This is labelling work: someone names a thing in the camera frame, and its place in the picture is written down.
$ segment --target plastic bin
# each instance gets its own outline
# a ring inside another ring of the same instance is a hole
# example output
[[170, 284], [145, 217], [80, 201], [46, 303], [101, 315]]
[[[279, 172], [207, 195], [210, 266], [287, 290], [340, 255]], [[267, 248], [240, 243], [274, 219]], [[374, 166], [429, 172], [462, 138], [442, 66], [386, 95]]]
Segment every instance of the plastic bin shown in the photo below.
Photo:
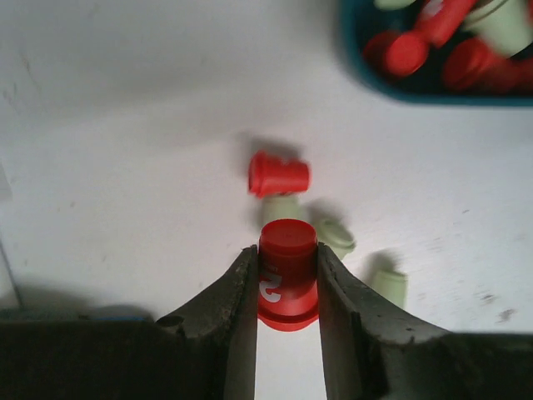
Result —
[[[442, 84], [441, 72], [451, 50], [471, 35], [461, 28], [442, 48], [432, 48], [420, 70], [400, 81], [389, 83], [377, 75], [362, 57], [365, 44], [379, 32], [387, 29], [407, 31], [415, 23], [423, 2], [417, 0], [401, 10], [384, 12], [374, 7], [373, 0], [341, 0], [341, 40], [348, 62], [356, 75], [370, 88], [408, 103], [449, 104], [469, 106], [533, 106], [533, 96], [460, 95], [448, 91]], [[524, 53], [531, 53], [531, 46]]]

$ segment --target red plastic part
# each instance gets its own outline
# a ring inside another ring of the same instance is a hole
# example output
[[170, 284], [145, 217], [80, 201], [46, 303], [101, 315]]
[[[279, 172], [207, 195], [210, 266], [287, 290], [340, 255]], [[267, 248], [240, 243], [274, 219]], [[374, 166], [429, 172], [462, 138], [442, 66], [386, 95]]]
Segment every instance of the red plastic part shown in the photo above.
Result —
[[268, 223], [259, 239], [259, 259], [259, 319], [283, 332], [316, 321], [315, 229], [296, 219]]
[[424, 64], [428, 51], [429, 46], [416, 32], [385, 31], [368, 42], [363, 57], [379, 73], [404, 78]]
[[533, 58], [519, 61], [516, 68], [520, 74], [520, 79], [516, 85], [516, 91], [523, 94], [533, 93]]
[[516, 88], [520, 78], [519, 68], [477, 38], [456, 46], [442, 72], [444, 84], [457, 92], [506, 94]]
[[285, 161], [265, 152], [257, 152], [250, 161], [248, 191], [259, 198], [305, 192], [310, 183], [309, 167], [300, 160]]
[[436, 48], [442, 47], [461, 25], [477, 0], [426, 0], [415, 30]]

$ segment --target red plastic cap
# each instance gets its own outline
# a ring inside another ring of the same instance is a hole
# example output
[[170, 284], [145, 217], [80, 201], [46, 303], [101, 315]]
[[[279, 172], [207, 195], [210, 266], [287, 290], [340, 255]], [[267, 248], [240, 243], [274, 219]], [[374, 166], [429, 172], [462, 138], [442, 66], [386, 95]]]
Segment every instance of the red plastic cap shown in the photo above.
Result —
[[385, 31], [368, 42], [363, 57], [378, 72], [404, 78], [424, 64], [428, 52], [429, 45], [416, 32]]
[[259, 239], [259, 258], [259, 319], [284, 332], [316, 321], [315, 229], [296, 219], [268, 223]]
[[386, 70], [397, 77], [407, 77], [426, 62], [428, 52], [429, 45], [416, 32], [402, 33], [386, 50]]
[[480, 39], [472, 38], [451, 52], [444, 64], [442, 80], [455, 91], [505, 94], [519, 84], [520, 71]]
[[490, 49], [479, 39], [457, 45], [444, 63], [442, 80], [452, 90], [471, 87], [483, 73]]
[[259, 198], [273, 194], [305, 192], [311, 182], [309, 167], [299, 160], [258, 152], [250, 161], [248, 191]]

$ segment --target red cap top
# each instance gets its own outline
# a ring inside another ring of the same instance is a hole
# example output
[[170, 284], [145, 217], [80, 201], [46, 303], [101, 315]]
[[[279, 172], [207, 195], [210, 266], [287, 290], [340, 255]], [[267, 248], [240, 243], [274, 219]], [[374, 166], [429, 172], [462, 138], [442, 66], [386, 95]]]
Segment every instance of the red cap top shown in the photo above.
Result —
[[259, 177], [264, 173], [263, 164], [266, 158], [265, 152], [257, 152], [250, 160], [248, 167], [248, 190], [250, 193], [259, 193], [262, 188], [262, 180]]
[[261, 231], [261, 252], [278, 256], [297, 256], [315, 250], [315, 228], [297, 219], [278, 219], [265, 225]]
[[363, 57], [374, 68], [383, 69], [383, 53], [401, 35], [398, 31], [379, 32], [363, 48]]
[[453, 49], [442, 70], [444, 84], [454, 90], [469, 88], [483, 74], [490, 49], [479, 39], [465, 40]]
[[429, 45], [416, 32], [402, 33], [385, 53], [385, 68], [392, 75], [406, 77], [427, 60]]

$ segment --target red nozzle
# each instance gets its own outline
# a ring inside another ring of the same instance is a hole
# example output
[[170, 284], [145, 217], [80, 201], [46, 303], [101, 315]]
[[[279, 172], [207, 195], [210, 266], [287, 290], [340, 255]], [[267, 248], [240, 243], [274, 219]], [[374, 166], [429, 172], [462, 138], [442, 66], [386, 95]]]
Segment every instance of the red nozzle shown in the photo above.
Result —
[[304, 162], [284, 160], [258, 152], [250, 161], [248, 191], [259, 198], [272, 194], [305, 192], [309, 188], [311, 173]]
[[307, 222], [278, 219], [262, 229], [258, 317], [270, 328], [294, 332], [318, 319], [316, 249]]

